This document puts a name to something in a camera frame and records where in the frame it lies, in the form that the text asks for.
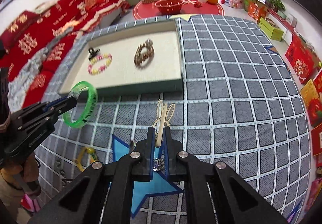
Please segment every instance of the black hair clip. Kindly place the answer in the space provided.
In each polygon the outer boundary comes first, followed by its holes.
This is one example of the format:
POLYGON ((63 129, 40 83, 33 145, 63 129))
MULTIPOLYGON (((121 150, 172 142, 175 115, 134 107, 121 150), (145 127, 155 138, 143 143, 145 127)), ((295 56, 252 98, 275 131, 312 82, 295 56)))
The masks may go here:
POLYGON ((88 52, 90 53, 88 60, 91 61, 94 57, 97 56, 97 54, 100 52, 100 49, 94 50, 93 48, 89 48, 88 52))

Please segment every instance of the beaded bracelet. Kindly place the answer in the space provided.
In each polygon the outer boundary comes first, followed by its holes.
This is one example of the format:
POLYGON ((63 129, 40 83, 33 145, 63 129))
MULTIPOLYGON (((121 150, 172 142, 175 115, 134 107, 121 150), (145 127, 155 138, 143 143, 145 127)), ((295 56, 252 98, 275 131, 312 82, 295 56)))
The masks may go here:
POLYGON ((88 64, 88 73, 91 75, 97 75, 100 74, 101 72, 103 72, 112 62, 112 55, 111 54, 107 54, 104 53, 102 55, 98 55, 94 58, 91 59, 90 64, 88 64), (97 62, 99 62, 102 59, 107 59, 105 64, 102 65, 101 67, 99 67, 98 69, 93 69, 93 65, 96 64, 97 62))
POLYGON ((154 48, 153 42, 151 39, 147 39, 145 43, 141 44, 137 47, 135 55, 134 55, 134 64, 139 66, 141 65, 146 59, 154 55, 154 48), (147 48, 147 52, 141 54, 143 48, 147 48))

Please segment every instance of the red round rug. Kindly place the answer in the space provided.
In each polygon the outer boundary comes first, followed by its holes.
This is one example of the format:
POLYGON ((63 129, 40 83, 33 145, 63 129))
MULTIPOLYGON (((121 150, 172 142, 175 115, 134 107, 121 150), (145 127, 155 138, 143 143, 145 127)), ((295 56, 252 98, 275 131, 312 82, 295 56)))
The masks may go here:
MULTIPOLYGON (((225 12, 221 5, 217 3, 216 5, 212 5, 209 3, 203 3, 202 7, 195 8, 194 2, 197 0, 188 0, 186 4, 182 6, 180 14, 216 14, 216 15, 224 15, 225 12)), ((141 1, 134 7, 133 16, 135 19, 145 19, 150 17, 161 16, 161 13, 154 6, 153 3, 143 4, 141 1)))

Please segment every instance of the red basket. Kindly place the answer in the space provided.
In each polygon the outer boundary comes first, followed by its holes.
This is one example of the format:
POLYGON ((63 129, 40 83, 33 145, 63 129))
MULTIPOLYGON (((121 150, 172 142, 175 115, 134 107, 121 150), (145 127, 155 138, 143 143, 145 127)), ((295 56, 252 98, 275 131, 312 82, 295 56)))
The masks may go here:
POLYGON ((154 5, 162 15, 180 14, 184 0, 158 0, 154 5))

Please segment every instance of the person's hand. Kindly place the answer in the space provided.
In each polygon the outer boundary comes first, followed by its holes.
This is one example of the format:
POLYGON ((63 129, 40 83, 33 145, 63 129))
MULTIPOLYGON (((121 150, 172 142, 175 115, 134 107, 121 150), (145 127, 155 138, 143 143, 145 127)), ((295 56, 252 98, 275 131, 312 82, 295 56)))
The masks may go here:
POLYGON ((34 153, 27 158, 24 163, 24 168, 21 165, 10 164, 1 169, 1 175, 6 182, 14 185, 16 188, 20 188, 18 182, 13 178, 13 175, 20 173, 22 169, 24 170, 23 179, 25 182, 33 182, 38 179, 39 169, 34 153))

